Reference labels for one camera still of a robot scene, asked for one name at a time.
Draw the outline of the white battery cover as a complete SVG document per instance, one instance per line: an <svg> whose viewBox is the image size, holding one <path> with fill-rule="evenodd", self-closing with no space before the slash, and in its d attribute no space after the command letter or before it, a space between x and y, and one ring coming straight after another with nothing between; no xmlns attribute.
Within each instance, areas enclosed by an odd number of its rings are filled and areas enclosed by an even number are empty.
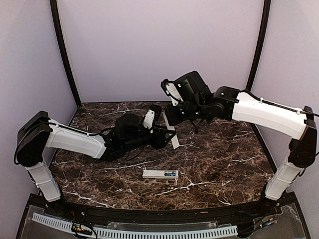
<svg viewBox="0 0 319 239"><path fill-rule="evenodd" d="M175 128L174 126L171 126L169 125L168 123L168 119L166 117L166 114L165 112L162 113L162 117L163 117L163 120L165 122L165 126L168 130L171 130L171 131L174 131L175 135L172 137L171 139L171 143L172 143L172 146L173 146L173 149L177 149L178 147L180 147L180 144L179 144L179 141L178 141L178 138L177 138L177 134L176 134L176 131L175 131Z"/></svg>

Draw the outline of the white remote control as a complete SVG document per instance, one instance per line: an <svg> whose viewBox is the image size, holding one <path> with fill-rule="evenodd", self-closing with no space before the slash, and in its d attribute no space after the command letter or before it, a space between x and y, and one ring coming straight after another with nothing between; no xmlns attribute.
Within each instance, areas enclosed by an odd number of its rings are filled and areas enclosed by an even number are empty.
<svg viewBox="0 0 319 239"><path fill-rule="evenodd" d="M175 177L166 177L164 175L167 171L175 171L176 176ZM143 178L151 178L151 179L178 179L178 170L144 170L142 174Z"/></svg>

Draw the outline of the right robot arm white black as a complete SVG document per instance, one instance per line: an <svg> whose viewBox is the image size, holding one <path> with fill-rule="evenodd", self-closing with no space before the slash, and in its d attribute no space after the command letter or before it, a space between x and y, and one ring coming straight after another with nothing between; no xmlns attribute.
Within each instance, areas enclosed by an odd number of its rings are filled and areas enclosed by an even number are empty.
<svg viewBox="0 0 319 239"><path fill-rule="evenodd" d="M248 90L223 86L210 91L197 71L175 81L165 79L161 88L171 98L165 109L167 122L175 126L197 119L211 123L214 119L243 121L267 127L291 137L284 162L267 183L265 197L255 204L254 211L265 216L274 207L287 187L316 158L317 127L310 107L293 108L253 95Z"/></svg>

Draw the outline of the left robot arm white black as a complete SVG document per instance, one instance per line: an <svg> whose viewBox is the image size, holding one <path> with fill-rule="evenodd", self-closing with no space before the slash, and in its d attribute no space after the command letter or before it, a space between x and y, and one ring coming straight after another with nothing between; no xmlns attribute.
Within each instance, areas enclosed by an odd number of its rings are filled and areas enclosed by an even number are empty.
<svg viewBox="0 0 319 239"><path fill-rule="evenodd" d="M59 217L66 217L70 205L62 200L62 191L42 156L44 149L63 149L114 161L148 145L161 149L171 142L174 149L178 148L174 127L156 125L159 117L160 114L153 110L148 110L143 120L135 114L124 114L115 120L114 127L106 129L108 134L104 134L63 125L50 119L47 112L40 111L18 131L14 163L28 171L46 201L51 203L52 211Z"/></svg>

